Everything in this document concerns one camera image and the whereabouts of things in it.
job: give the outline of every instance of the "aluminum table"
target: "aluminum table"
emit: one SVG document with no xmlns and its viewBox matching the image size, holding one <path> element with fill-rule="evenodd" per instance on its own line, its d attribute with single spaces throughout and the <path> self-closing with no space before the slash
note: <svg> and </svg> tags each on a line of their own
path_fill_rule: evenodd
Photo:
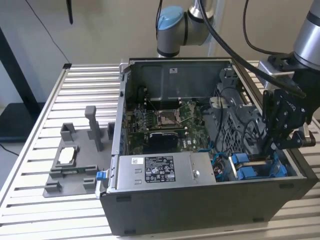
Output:
<svg viewBox="0 0 320 240">
<path fill-rule="evenodd" d="M 95 105 L 96 119 L 107 127 L 116 118 L 119 65 L 72 65 L 55 84 L 1 192 L 0 239 L 122 239 L 113 236 L 94 194 L 44 198 L 48 172 L 60 142 L 62 123 L 88 129 L 85 107 Z M 249 72 L 260 91 L 263 86 Z M 309 129 L 320 144 L 320 125 Z M 320 145 L 301 153 L 320 178 Z M 301 200 L 290 201 L 267 223 L 123 237 L 123 239 L 320 239 L 320 183 Z"/>
</svg>

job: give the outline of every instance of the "black cable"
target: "black cable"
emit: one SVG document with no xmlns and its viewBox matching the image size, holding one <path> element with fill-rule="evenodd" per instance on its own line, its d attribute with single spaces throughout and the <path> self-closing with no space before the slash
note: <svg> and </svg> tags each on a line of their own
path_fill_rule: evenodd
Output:
<svg viewBox="0 0 320 240">
<path fill-rule="evenodd" d="M 11 154 L 14 154 L 14 155 L 16 155 L 16 156 L 19 156 L 18 153 L 15 153 L 14 151 L 10 151 L 9 149 L 6 149 L 2 144 L 0 144 L 0 147 L 2 147 L 3 150 L 5 150 L 5 151 L 7 151 L 7 152 L 9 152 L 9 153 L 11 153 Z"/>
<path fill-rule="evenodd" d="M 32 6 L 30 5 L 30 3 L 28 2 L 28 0 L 25 0 L 25 2 L 29 5 L 30 9 L 32 10 L 33 14 L 36 16 L 36 18 L 39 20 L 39 22 L 42 24 L 42 26 L 44 27 L 44 29 L 46 30 L 46 32 L 48 33 L 48 35 L 50 36 L 52 42 L 54 43 L 54 45 L 59 49 L 59 51 L 62 53 L 62 55 L 64 56 L 65 60 L 70 63 L 69 59 L 66 57 L 66 55 L 64 54 L 64 52 L 60 49 L 60 47 L 56 44 L 55 40 L 53 39 L 53 37 L 51 36 L 50 32 L 48 31 L 48 29 L 46 28 L 46 26 L 44 25 L 44 23 L 41 21 L 41 19 L 38 17 L 38 15 L 36 14 L 35 10 L 32 8 Z"/>
<path fill-rule="evenodd" d="M 250 48 L 252 48 L 253 50 L 256 50 L 259 53 L 269 54 L 269 55 L 283 54 L 282 52 L 268 51 L 268 50 L 261 49 L 259 47 L 256 47 L 256 46 L 252 45 L 252 43 L 249 41 L 248 35 L 247 35 L 247 27 L 246 27 L 246 17 L 247 17 L 248 3 L 249 3 L 249 0 L 246 0 L 245 4 L 244 4 L 243 17 L 242 17 L 243 35 L 244 35 L 244 39 L 245 39 L 246 43 L 249 45 Z"/>
<path fill-rule="evenodd" d="M 159 19 L 160 19 L 162 2 L 163 2 L 163 0 L 159 1 L 158 11 L 156 12 L 156 17 L 155 17 L 155 38 L 156 39 L 158 39 L 158 24 L 159 24 Z"/>
<path fill-rule="evenodd" d="M 216 32 L 216 30 L 211 26 L 211 23 L 207 17 L 207 14 L 205 12 L 204 5 L 201 0 L 198 0 L 199 6 L 200 6 L 200 12 L 202 15 L 202 18 L 204 20 L 204 24 L 206 25 L 209 33 L 214 37 L 214 39 L 221 45 L 221 47 L 232 57 L 237 61 L 239 64 L 241 64 L 243 67 L 251 71 L 257 76 L 260 76 L 267 82 L 293 94 L 300 98 L 304 98 L 306 94 L 301 91 L 297 86 L 288 85 L 282 81 L 278 81 L 272 76 L 268 75 L 267 73 L 261 71 L 260 69 L 254 67 L 250 63 L 248 63 L 246 60 L 244 60 L 241 56 L 239 56 L 230 46 L 220 37 L 220 35 Z"/>
<path fill-rule="evenodd" d="M 247 147 L 245 146 L 244 139 L 245 139 L 245 135 L 246 135 L 247 128 L 248 128 L 248 126 L 249 126 L 249 124 L 250 124 L 251 122 L 255 122 L 255 120 L 254 120 L 254 119 L 250 119 L 250 120 L 245 124 L 245 126 L 244 126 L 244 128 L 243 128 L 243 133 L 242 133 L 242 136 L 241 136 L 241 144 L 242 144 L 242 147 L 243 147 L 243 148 L 246 148 L 246 149 L 247 149 Z"/>
</svg>

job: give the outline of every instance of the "blue latch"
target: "blue latch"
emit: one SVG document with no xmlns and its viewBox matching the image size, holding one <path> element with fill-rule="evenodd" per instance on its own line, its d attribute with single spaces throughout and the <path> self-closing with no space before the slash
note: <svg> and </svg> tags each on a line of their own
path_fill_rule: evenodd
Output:
<svg viewBox="0 0 320 240">
<path fill-rule="evenodd" d="M 105 180 L 105 179 L 107 179 L 107 173 L 106 173 L 106 171 L 98 171 L 98 172 L 96 173 L 96 180 L 97 180 L 97 181 L 103 181 L 103 180 Z"/>
</svg>

